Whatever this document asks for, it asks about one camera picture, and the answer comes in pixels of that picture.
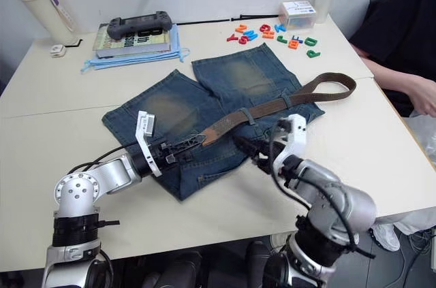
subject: belt loop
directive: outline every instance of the belt loop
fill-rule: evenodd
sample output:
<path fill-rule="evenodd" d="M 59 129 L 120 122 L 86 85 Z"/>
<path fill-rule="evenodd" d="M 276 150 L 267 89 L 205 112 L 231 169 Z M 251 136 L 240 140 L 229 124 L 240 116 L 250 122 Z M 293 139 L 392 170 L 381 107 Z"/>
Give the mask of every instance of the belt loop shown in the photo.
<path fill-rule="evenodd" d="M 285 92 L 283 92 L 280 97 L 285 101 L 286 108 L 289 109 L 292 107 L 291 100 L 289 99 L 289 95 L 287 95 Z"/>
<path fill-rule="evenodd" d="M 239 109 L 239 111 L 244 112 L 244 114 L 248 118 L 248 122 L 251 126 L 256 124 L 256 122 L 254 121 L 253 117 L 250 114 L 250 111 L 248 111 L 247 108 L 241 108 L 241 109 Z"/>

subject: belt strap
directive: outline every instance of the belt strap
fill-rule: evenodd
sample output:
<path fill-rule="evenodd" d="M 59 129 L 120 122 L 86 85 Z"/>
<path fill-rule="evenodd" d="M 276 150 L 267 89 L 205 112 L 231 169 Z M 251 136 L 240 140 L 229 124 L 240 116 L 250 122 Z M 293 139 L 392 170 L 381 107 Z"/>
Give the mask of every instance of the belt strap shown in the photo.
<path fill-rule="evenodd" d="M 314 93 L 316 87 L 323 82 L 337 82 L 348 88 L 348 91 L 342 93 Z M 325 102 L 325 101 L 336 101 L 338 99 L 345 99 L 349 97 L 356 89 L 356 82 L 353 78 L 345 74 L 338 74 L 333 72 L 326 72 L 320 74 L 311 82 L 308 82 L 294 94 L 289 96 L 292 106 L 304 103 L 312 102 Z M 289 106 L 286 104 L 283 98 L 274 99 L 268 101 L 258 106 L 249 108 L 248 111 L 251 117 L 254 119 L 262 118 L 263 116 L 268 116 L 279 111 L 288 109 Z M 219 119 L 216 123 L 206 128 L 202 134 L 206 136 L 203 145 L 208 145 L 218 140 L 222 135 L 229 132 L 237 125 L 245 123 L 250 119 L 243 111 L 235 111 L 228 114 L 227 116 Z"/>

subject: faded jeans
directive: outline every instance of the faded jeans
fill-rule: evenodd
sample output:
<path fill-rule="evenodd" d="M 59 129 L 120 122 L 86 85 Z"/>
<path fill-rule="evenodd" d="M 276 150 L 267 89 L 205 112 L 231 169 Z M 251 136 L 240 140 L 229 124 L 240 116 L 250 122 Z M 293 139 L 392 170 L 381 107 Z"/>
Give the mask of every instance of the faded jeans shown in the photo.
<path fill-rule="evenodd" d="M 220 118 L 271 99 L 284 98 L 301 87 L 266 44 L 224 57 L 194 61 L 192 80 L 174 70 L 145 92 L 108 112 L 103 123 L 122 144 L 134 142 L 138 111 L 156 116 L 154 136 L 171 143 L 201 133 Z M 244 153 L 234 145 L 232 135 L 253 139 L 268 137 L 277 119 L 298 113 L 309 123 L 322 115 L 314 103 L 291 106 L 282 112 L 243 124 L 207 146 L 192 149 L 178 165 L 163 172 L 156 181 L 179 200 L 238 167 Z M 128 148 L 138 152 L 137 145 Z"/>

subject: face mask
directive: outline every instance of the face mask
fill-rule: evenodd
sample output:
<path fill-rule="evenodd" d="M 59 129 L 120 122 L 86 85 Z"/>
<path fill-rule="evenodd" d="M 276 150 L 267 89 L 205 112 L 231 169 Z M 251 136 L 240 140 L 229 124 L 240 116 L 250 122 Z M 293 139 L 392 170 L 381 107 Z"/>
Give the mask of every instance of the face mask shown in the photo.
<path fill-rule="evenodd" d="M 179 58 L 181 62 L 191 52 L 188 48 L 181 48 L 178 39 L 177 25 L 172 25 L 170 30 L 170 45 L 171 50 L 167 52 L 153 53 L 153 54 L 138 54 L 129 57 L 121 58 L 108 58 L 108 59 L 91 59 L 84 62 L 84 67 L 80 70 L 82 73 L 89 70 L 99 70 L 110 67 L 119 67 L 120 65 L 133 65 L 134 63 L 143 63 L 151 61 L 159 61 L 166 59 Z"/>

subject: plastic letter magnet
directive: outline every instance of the plastic letter magnet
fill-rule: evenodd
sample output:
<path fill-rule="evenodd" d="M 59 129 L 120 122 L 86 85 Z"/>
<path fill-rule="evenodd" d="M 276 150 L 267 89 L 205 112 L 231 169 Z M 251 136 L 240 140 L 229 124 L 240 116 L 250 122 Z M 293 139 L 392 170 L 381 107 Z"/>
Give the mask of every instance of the plastic letter magnet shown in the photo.
<path fill-rule="evenodd" d="M 239 44 L 246 44 L 248 41 L 249 41 L 248 36 L 243 35 L 239 39 Z"/>
<path fill-rule="evenodd" d="M 309 50 L 309 51 L 307 51 L 307 56 L 309 57 L 309 58 L 315 58 L 315 57 L 318 57 L 318 56 L 320 56 L 321 55 L 321 52 L 315 52 L 315 51 L 313 51 L 313 50 Z"/>
<path fill-rule="evenodd" d="M 227 38 L 227 42 L 230 41 L 237 41 L 239 39 L 239 37 L 236 37 L 234 34 L 232 34 L 232 36 L 230 36 L 229 38 Z"/>
<path fill-rule="evenodd" d="M 298 41 L 296 39 L 291 39 L 289 41 L 289 45 L 287 47 L 288 48 L 293 48 L 294 50 L 296 50 L 297 47 L 298 47 Z"/>
<path fill-rule="evenodd" d="M 283 36 L 282 35 L 280 35 L 280 36 L 277 36 L 277 41 L 279 41 L 279 42 L 282 42 L 282 43 L 287 43 L 287 39 L 283 39 Z"/>
<path fill-rule="evenodd" d="M 261 32 L 264 32 L 264 31 L 270 31 L 271 30 L 271 26 L 270 25 L 267 25 L 267 24 L 263 24 L 261 27 L 260 27 L 260 29 L 259 29 Z"/>
<path fill-rule="evenodd" d="M 263 38 L 274 38 L 274 32 L 273 31 L 264 31 L 264 34 L 262 35 Z"/>
<path fill-rule="evenodd" d="M 245 29 L 247 29 L 246 25 L 239 25 L 239 27 L 236 28 L 235 31 L 237 31 L 238 33 L 243 34 Z"/>
<path fill-rule="evenodd" d="M 316 39 L 310 38 L 308 37 L 307 39 L 305 39 L 305 44 L 307 46 L 315 46 L 316 43 L 318 43 L 318 41 Z"/>
<path fill-rule="evenodd" d="M 298 43 L 302 44 L 302 39 L 300 39 L 299 36 L 297 36 L 297 37 L 292 36 L 292 40 L 293 40 L 293 41 L 298 41 Z"/>
<path fill-rule="evenodd" d="M 248 40 L 249 40 L 249 41 L 253 41 L 253 40 L 256 39 L 258 36 L 259 36 L 258 34 L 251 34 L 251 35 L 248 37 Z"/>
<path fill-rule="evenodd" d="M 286 28 L 282 25 L 282 24 L 280 24 L 280 25 L 274 25 L 274 29 L 275 29 L 275 31 L 278 33 L 278 32 L 280 32 L 280 31 L 286 31 Z"/>

